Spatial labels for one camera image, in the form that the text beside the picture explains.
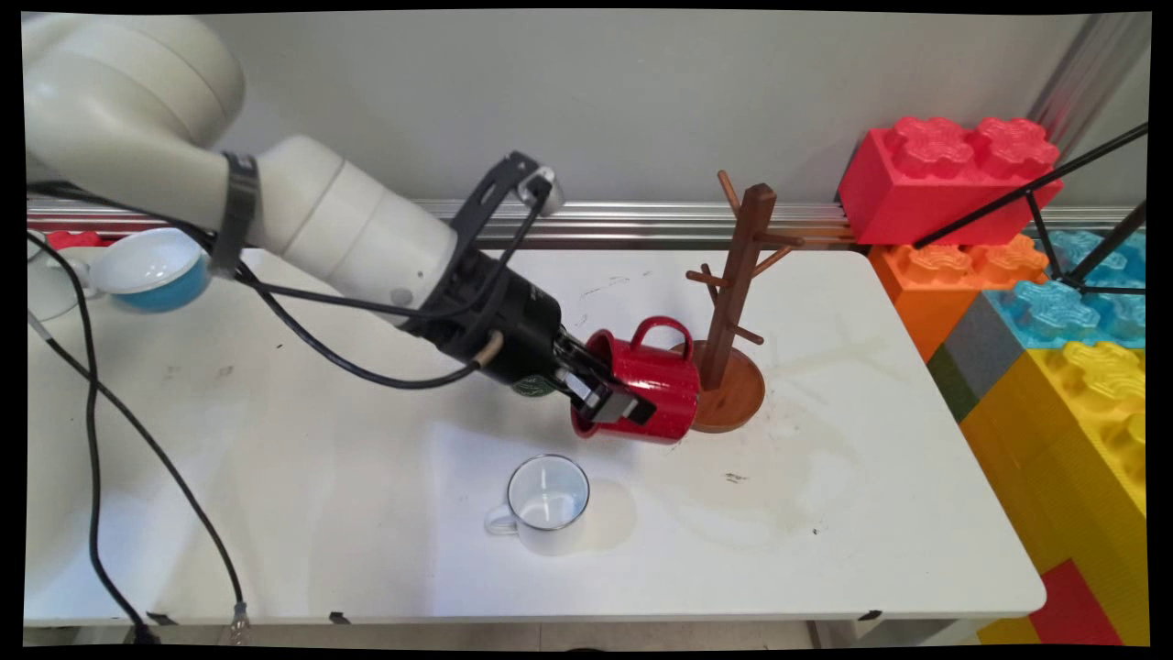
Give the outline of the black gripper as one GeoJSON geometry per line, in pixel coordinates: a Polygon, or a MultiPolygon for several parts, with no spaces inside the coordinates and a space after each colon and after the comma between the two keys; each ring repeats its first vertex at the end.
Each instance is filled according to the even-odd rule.
{"type": "Polygon", "coordinates": [[[565,393],[571,423],[583,429],[623,421],[646,426],[658,413],[657,404],[616,376],[605,359],[567,334],[552,295],[511,268],[503,268],[472,309],[455,317],[414,318],[402,329],[457,362],[469,362],[499,331],[503,346],[483,373],[524,396],[565,393]]]}

